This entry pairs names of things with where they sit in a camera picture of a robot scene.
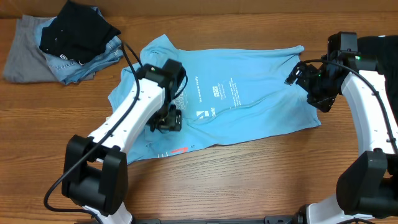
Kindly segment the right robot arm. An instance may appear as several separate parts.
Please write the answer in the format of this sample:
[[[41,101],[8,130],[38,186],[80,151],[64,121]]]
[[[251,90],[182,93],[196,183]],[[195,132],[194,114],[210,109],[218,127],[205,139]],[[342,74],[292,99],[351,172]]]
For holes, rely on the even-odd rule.
[[[397,123],[386,79],[374,55],[358,50],[354,32],[329,36],[326,55],[300,61],[285,84],[298,84],[307,103],[327,113],[346,98],[358,138],[358,158],[340,175],[334,195],[303,205],[289,223],[372,223],[397,216]]]

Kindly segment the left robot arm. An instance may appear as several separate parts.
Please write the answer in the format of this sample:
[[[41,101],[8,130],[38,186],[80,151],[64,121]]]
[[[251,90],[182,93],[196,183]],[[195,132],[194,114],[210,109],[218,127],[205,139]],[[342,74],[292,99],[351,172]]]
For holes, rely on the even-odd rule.
[[[67,144],[62,194],[97,223],[132,223],[124,204],[128,191],[127,154],[146,126],[180,131],[182,112],[172,104],[186,79],[182,63],[168,59],[159,68],[145,64],[116,111],[87,138]]]

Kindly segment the light blue printed t-shirt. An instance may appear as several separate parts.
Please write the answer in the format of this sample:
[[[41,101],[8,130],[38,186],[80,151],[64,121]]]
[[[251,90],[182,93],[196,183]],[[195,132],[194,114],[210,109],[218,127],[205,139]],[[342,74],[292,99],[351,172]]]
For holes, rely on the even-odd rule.
[[[182,128],[146,128],[127,155],[128,162],[176,156],[213,145],[232,145],[289,134],[320,125],[306,92],[285,79],[299,62],[301,45],[275,50],[177,49],[166,35],[141,51],[141,62],[161,67],[180,62],[187,80],[174,101]]]

